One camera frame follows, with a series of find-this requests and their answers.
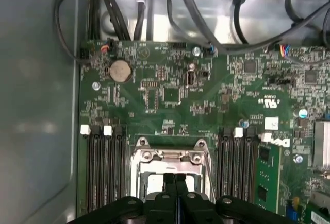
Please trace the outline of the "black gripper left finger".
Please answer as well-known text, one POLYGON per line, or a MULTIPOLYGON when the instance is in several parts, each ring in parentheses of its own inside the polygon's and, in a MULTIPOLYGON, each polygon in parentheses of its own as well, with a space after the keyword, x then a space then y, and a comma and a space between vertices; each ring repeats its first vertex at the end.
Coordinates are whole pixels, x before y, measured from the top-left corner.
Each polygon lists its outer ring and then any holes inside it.
POLYGON ((176 190, 174 174, 163 177, 163 192, 151 199, 126 196, 73 220, 74 223, 174 223, 176 190))

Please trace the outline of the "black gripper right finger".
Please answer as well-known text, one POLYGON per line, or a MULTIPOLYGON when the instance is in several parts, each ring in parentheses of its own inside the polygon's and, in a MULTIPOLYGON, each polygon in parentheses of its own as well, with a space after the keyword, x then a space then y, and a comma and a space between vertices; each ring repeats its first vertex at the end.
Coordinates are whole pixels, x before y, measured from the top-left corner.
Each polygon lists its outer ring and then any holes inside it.
POLYGON ((185 223, 294 223, 294 221, 232 196, 215 203, 188 191, 186 175, 176 174, 175 184, 185 223))

